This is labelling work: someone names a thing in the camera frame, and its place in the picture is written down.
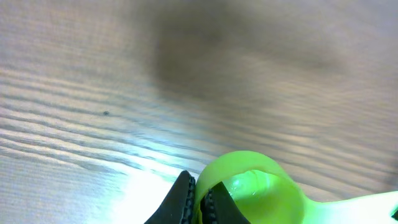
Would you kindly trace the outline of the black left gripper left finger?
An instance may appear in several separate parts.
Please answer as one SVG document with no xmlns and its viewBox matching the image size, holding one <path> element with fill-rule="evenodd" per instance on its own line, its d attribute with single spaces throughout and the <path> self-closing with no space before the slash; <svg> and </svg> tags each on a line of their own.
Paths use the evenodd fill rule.
<svg viewBox="0 0 398 224">
<path fill-rule="evenodd" d="M 195 202 L 195 178 L 180 173 L 164 200 L 145 224 L 191 224 Z"/>
</svg>

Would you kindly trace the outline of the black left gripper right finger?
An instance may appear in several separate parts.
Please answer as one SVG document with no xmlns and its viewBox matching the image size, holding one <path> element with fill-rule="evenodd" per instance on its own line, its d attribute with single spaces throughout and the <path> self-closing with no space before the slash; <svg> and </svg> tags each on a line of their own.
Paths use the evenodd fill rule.
<svg viewBox="0 0 398 224">
<path fill-rule="evenodd" d="M 207 191 L 200 210 L 202 224 L 250 224 L 222 182 Z"/>
</svg>

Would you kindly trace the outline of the green plastic measuring scoop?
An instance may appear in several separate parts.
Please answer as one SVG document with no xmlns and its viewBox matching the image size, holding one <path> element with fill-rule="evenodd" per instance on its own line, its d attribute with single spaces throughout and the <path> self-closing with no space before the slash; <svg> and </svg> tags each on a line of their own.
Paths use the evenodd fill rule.
<svg viewBox="0 0 398 224">
<path fill-rule="evenodd" d="M 204 222 L 201 200 L 217 184 L 250 223 L 397 224 L 397 192 L 316 202 L 276 161 L 254 151 L 227 153 L 204 168 L 195 188 L 194 223 Z"/>
</svg>

